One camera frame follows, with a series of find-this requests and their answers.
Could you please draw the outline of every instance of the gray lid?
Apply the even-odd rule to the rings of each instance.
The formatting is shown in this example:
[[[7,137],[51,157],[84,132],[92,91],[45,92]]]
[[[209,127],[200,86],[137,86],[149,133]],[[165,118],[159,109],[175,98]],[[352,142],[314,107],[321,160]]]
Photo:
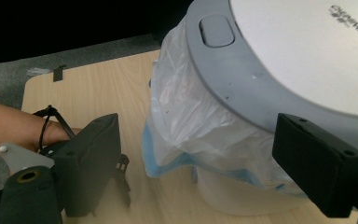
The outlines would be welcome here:
[[[200,79],[233,113],[272,133],[278,113],[299,116],[358,147],[358,115],[315,104],[278,82],[241,36],[228,0],[194,0],[186,38]]]

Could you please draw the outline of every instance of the plastic bag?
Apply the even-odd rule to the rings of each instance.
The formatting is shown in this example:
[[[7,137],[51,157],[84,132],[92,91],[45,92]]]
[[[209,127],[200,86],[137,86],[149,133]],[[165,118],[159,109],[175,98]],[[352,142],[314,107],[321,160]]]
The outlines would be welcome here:
[[[186,18],[170,30],[153,63],[143,135],[146,172],[159,177],[184,165],[262,189],[304,193],[272,158],[273,133],[240,119],[203,86],[186,44]]]

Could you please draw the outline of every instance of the floor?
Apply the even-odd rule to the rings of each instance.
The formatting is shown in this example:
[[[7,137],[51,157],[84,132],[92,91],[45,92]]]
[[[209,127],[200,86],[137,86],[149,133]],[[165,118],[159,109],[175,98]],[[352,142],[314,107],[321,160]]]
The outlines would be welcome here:
[[[28,79],[64,69],[98,63],[160,48],[154,35],[139,35],[104,44],[72,49],[54,54],[0,63],[0,104],[21,109],[24,86]],[[8,169],[0,158],[0,189],[8,178]]]

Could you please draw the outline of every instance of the trash can lid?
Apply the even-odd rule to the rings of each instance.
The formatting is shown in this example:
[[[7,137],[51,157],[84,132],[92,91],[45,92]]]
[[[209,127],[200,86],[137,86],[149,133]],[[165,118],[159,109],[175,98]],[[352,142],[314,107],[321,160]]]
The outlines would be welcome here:
[[[293,114],[358,147],[358,1],[194,0],[186,39],[238,116],[274,132]]]

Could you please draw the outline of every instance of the table surface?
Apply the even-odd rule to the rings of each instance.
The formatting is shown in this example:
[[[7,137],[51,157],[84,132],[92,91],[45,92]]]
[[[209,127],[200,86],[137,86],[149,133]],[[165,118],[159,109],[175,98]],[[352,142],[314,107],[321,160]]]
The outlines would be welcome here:
[[[64,223],[357,223],[349,218],[327,218],[313,203],[267,216],[232,216],[202,200],[191,168],[183,167],[160,178],[146,175],[142,157],[142,132],[149,110],[152,64],[159,50],[63,70],[63,80],[53,74],[33,77],[25,85],[22,110],[34,113],[52,105],[72,127],[84,128],[92,120],[118,113],[121,150],[130,159],[126,173],[131,205],[118,197],[112,179],[103,193],[96,217],[66,217]]]

